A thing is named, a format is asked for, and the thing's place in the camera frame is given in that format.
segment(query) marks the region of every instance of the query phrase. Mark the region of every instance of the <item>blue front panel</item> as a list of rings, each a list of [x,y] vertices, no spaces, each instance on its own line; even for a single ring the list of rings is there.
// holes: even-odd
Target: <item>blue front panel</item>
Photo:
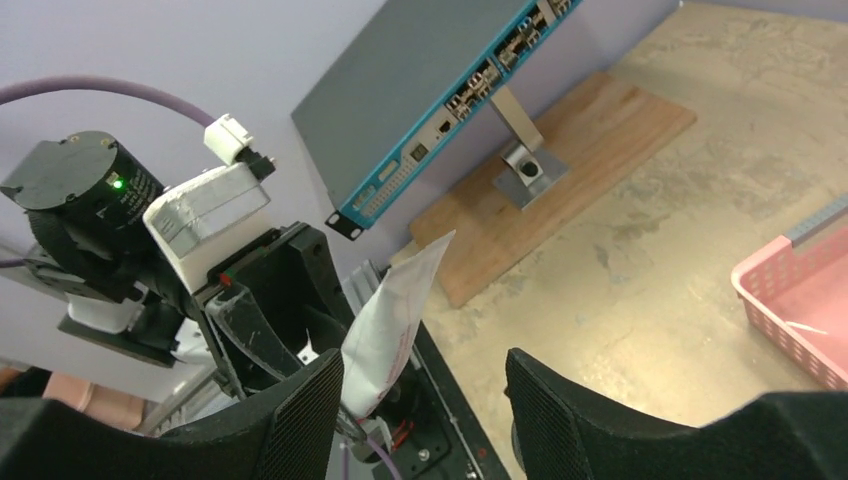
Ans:
[[[580,4],[581,1],[582,0],[574,0],[573,2],[571,2],[571,5],[568,10],[565,11],[561,16],[557,17],[556,21],[553,22],[552,25],[549,25],[543,32],[541,32],[539,40],[532,47],[522,51],[519,54],[518,59],[512,65],[512,67],[506,69],[503,67],[503,65],[500,64],[500,62],[497,61],[495,57],[495,50],[498,48],[499,45],[501,45],[502,42],[505,41],[507,37],[510,36],[512,32],[516,30],[519,25],[527,21],[528,13],[535,9],[537,2],[534,1],[527,5],[527,7],[521,12],[521,14],[516,17],[515,21],[508,25],[506,28],[504,28],[503,32],[501,32],[501,34],[492,41],[489,48],[480,54],[478,60],[474,62],[469,67],[468,71],[457,80],[456,84],[451,89],[449,89],[447,93],[445,93],[443,98],[439,99],[433,105],[433,107],[430,108],[427,114],[421,118],[418,124],[416,124],[415,127],[412,128],[410,132],[400,140],[400,142],[398,142],[392,152],[387,155],[382,162],[380,162],[379,167],[374,169],[371,175],[360,184],[356,192],[344,202],[344,205],[341,208],[339,208],[339,213],[366,229],[371,228],[377,221],[377,219],[383,214],[383,212],[385,212],[386,209],[389,208],[389,206],[409,186],[409,184],[418,176],[418,174],[421,173],[421,171],[424,170],[424,168],[426,168],[427,165],[439,154],[441,149],[453,138],[453,136],[456,135],[456,133],[468,121],[470,121],[471,118],[473,118],[478,111],[480,111],[483,105],[485,105],[486,100],[475,104],[471,108],[470,114],[464,119],[462,119],[447,134],[445,134],[439,144],[431,151],[429,151],[426,156],[421,158],[420,161],[418,161],[418,164],[414,170],[402,172],[401,168],[397,166],[394,168],[394,171],[391,174],[386,175],[385,172],[393,164],[393,162],[400,164],[401,149],[407,144],[407,142],[409,142],[411,138],[415,137],[421,126],[427,123],[428,119],[451,99],[451,97],[454,95],[454,92],[459,90],[462,85],[465,84],[466,80],[470,77],[472,73],[474,73],[475,69],[477,69],[477,67],[487,58],[492,60],[495,65],[498,66],[502,75],[500,83],[493,90],[492,93],[494,93],[494,91],[497,90],[497,88],[499,88],[500,86],[503,86],[512,77],[516,70],[518,70],[518,68],[520,68],[525,61],[527,61],[527,58],[530,56],[530,54],[535,51],[551,35],[553,30],[557,26],[559,26],[562,21],[565,20],[571,14],[571,12],[574,11],[574,9],[577,7],[577,5]],[[393,187],[394,190],[388,195],[387,198],[385,198],[385,196],[381,196],[384,199],[381,200],[382,204],[379,205],[379,207],[369,209],[369,203],[375,199],[375,197],[377,196],[377,192],[379,192],[380,189],[384,187],[384,185],[391,182],[392,177],[396,174],[403,174],[406,175],[406,177],[403,178],[403,180],[400,182],[395,181],[397,185]]]

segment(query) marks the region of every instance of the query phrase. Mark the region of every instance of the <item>wooden table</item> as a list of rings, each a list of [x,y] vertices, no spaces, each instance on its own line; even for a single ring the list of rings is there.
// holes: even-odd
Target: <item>wooden table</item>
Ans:
[[[610,73],[698,122],[462,309],[436,287],[424,313],[515,478],[510,347],[690,425],[817,388],[748,326],[729,277],[848,191],[848,25],[687,3]]]

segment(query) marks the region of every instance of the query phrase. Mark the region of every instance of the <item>gray handle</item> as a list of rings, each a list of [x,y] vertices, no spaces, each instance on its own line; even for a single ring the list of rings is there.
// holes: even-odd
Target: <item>gray handle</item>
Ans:
[[[846,212],[848,212],[848,193],[843,193],[836,201],[789,230],[786,233],[786,238],[792,242],[793,247],[797,247],[832,225]]]

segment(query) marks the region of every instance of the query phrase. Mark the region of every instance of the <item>metal base plate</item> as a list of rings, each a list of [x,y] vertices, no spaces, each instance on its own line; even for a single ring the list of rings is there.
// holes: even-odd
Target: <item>metal base plate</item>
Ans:
[[[568,165],[544,148],[536,149],[532,155],[543,173],[529,186],[525,186],[518,174],[510,168],[504,170],[492,182],[495,188],[506,195],[513,205],[521,210],[530,206],[534,200],[544,194],[569,171]]]

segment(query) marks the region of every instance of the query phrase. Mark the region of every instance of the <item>wall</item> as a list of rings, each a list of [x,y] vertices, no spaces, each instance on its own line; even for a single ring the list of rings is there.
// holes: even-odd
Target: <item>wall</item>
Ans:
[[[280,224],[323,225],[332,211],[289,118],[291,110],[383,3],[382,0],[222,2],[78,0],[0,3],[0,85],[45,75],[94,73],[164,89],[213,115],[236,116],[263,153],[278,159],[266,181]],[[531,113],[593,70],[614,62],[677,6],[676,0],[587,0],[517,74],[512,86]],[[63,92],[0,108],[0,176],[35,143],[85,129],[121,140],[165,184],[216,165],[197,125],[158,107],[114,95]],[[330,234],[342,275],[365,258],[385,263],[409,241],[407,225],[507,139],[493,112],[475,117],[377,227],[350,243]],[[25,250],[26,221],[0,198],[0,240]],[[0,356],[91,371],[129,388],[150,378],[162,389],[180,375],[121,363],[114,355],[58,338],[59,302],[0,278]]]
[[[848,22],[848,2],[845,0],[710,0],[710,2],[731,7]]]

